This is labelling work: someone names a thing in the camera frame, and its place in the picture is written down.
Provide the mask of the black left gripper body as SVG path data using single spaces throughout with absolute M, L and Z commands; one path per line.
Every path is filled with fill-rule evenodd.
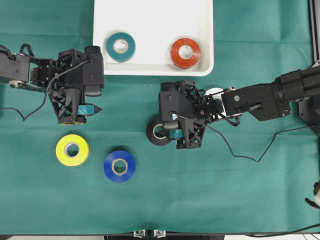
M 59 124 L 85 124 L 89 116 L 78 115 L 79 105 L 92 104 L 86 102 L 85 85 L 104 88 L 101 48 L 89 45 L 84 52 L 74 48 L 59 52 L 57 67 L 63 75 L 53 81 L 48 94 L 57 121 Z

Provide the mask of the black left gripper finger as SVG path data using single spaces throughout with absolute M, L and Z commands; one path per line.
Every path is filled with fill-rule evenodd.
M 77 114 L 79 116 L 93 116 L 99 112 L 101 112 L 102 109 L 94 104 L 87 104 L 87 105 L 79 105 L 77 109 Z

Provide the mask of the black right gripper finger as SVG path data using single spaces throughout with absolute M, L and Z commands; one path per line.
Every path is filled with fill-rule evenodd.
M 169 138 L 170 139 L 182 139 L 183 138 L 183 130 L 182 129 L 170 129 L 169 130 Z

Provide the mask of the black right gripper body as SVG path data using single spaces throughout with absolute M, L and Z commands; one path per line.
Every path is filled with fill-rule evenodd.
M 201 97 L 192 80 L 163 82 L 160 85 L 159 117 L 161 121 L 178 120 L 182 138 L 176 140 L 177 149 L 195 149 L 202 146 L 204 127 L 197 124 L 195 106 Z

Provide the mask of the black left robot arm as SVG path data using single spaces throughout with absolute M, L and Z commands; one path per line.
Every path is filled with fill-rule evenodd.
M 0 81 L 12 88 L 44 94 L 50 100 L 57 121 L 63 125 L 85 124 L 87 117 L 102 109 L 86 102 L 99 97 L 104 88 L 103 55 L 100 47 L 89 45 L 58 53 L 56 60 L 34 55 L 29 44 L 18 53 L 0 47 Z

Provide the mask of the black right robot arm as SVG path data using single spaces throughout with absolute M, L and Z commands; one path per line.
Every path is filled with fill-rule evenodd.
M 320 133 L 320 68 L 314 66 L 277 77 L 271 83 L 243 88 L 198 89 L 195 82 L 163 82 L 158 95 L 158 122 L 164 134 L 181 129 L 176 138 L 178 149 L 199 148 L 204 126 L 224 120 L 233 126 L 243 113 L 258 121 L 283 118 L 291 114 L 291 102 L 297 102 L 300 118 L 316 134 Z

